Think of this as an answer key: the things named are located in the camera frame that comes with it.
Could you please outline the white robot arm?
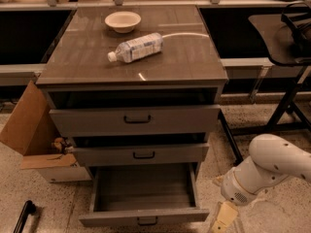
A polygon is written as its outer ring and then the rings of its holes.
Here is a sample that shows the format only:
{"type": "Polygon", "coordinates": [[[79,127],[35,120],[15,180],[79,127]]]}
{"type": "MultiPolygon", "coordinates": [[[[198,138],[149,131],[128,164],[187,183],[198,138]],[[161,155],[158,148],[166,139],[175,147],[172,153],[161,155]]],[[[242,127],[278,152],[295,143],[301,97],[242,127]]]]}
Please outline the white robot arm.
{"type": "Polygon", "coordinates": [[[237,219],[239,207],[251,204],[262,190],[288,177],[311,183],[311,153],[272,134],[256,136],[249,156],[215,179],[225,200],[218,203],[208,233],[225,233],[237,219]]]}

